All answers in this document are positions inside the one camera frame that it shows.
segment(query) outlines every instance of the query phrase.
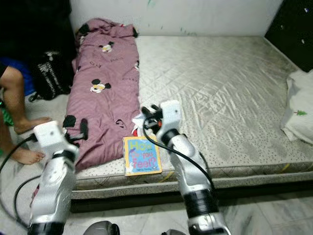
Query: tiled floor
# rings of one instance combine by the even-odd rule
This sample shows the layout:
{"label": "tiled floor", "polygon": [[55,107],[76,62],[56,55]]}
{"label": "tiled floor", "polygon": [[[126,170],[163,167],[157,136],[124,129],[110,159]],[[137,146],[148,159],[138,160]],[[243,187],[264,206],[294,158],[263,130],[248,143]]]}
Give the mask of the tiled floor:
{"label": "tiled floor", "polygon": [[[313,190],[222,201],[221,211],[233,235],[312,235]],[[0,231],[26,234],[0,211]],[[76,213],[68,218],[64,234],[82,235],[94,222],[119,225],[122,235],[161,235],[168,229],[187,233],[187,214],[182,203],[112,211]]]}

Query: pink duvet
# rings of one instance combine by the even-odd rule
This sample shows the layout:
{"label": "pink duvet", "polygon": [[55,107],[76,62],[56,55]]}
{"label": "pink duvet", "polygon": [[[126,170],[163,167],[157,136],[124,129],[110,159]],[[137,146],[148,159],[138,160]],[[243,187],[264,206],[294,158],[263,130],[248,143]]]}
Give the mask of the pink duvet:
{"label": "pink duvet", "polygon": [[123,137],[131,136],[139,114],[139,55],[132,25],[93,19],[76,36],[79,54],[64,127],[79,134],[88,121],[89,138],[79,141],[76,169],[123,157]]}

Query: black backpack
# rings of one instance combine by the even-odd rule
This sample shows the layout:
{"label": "black backpack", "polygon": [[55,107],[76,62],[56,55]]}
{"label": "black backpack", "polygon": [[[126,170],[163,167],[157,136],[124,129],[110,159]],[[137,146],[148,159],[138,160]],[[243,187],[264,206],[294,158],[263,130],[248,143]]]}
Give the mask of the black backpack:
{"label": "black backpack", "polygon": [[49,51],[32,58],[29,68],[36,90],[29,97],[30,102],[36,99],[52,100],[60,94],[70,93],[74,73],[70,61],[66,61],[61,53]]}

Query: white cloth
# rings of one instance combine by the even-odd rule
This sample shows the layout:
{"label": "white cloth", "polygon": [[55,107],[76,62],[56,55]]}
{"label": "white cloth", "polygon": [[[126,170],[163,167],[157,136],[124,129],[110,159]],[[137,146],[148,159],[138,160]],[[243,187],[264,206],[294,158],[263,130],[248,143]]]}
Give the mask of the white cloth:
{"label": "white cloth", "polygon": [[313,70],[293,72],[287,85],[287,109],[281,129],[290,141],[301,139],[313,144]]}

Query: person's foot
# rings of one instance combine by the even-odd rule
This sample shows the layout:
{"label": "person's foot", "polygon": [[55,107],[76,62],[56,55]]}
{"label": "person's foot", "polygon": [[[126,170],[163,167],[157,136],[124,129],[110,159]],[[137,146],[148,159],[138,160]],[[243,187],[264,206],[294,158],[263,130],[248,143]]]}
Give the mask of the person's foot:
{"label": "person's foot", "polygon": [[51,121],[49,117],[42,117],[34,120],[27,120],[21,123],[14,123],[14,131],[20,135],[33,129],[35,126]]}
{"label": "person's foot", "polygon": [[13,153],[11,158],[19,163],[31,165],[41,161],[44,156],[45,155],[40,152],[35,152],[24,148],[18,148],[15,153]]}

